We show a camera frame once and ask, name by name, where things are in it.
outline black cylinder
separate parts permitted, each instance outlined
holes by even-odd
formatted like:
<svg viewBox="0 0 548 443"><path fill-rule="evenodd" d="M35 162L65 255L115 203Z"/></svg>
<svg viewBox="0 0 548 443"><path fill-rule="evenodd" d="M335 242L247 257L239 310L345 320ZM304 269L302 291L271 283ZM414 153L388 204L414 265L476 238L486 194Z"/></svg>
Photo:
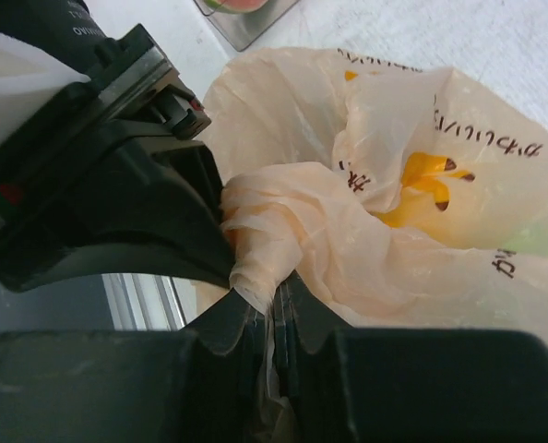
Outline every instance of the black cylinder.
<svg viewBox="0 0 548 443"><path fill-rule="evenodd" d="M0 0L0 32L85 73L105 38L83 0Z"/></svg>

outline table surface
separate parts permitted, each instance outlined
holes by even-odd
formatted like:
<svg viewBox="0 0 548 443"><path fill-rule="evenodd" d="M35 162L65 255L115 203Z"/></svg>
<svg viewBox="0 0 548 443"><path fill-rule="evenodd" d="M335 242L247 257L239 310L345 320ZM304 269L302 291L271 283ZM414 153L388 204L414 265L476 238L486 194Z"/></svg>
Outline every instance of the table surface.
<svg viewBox="0 0 548 443"><path fill-rule="evenodd" d="M109 36L142 23L200 98L238 55L193 0L87 3ZM454 66L548 129L548 0L301 0L247 51L281 46ZM196 301L189 284L178 292Z"/></svg>

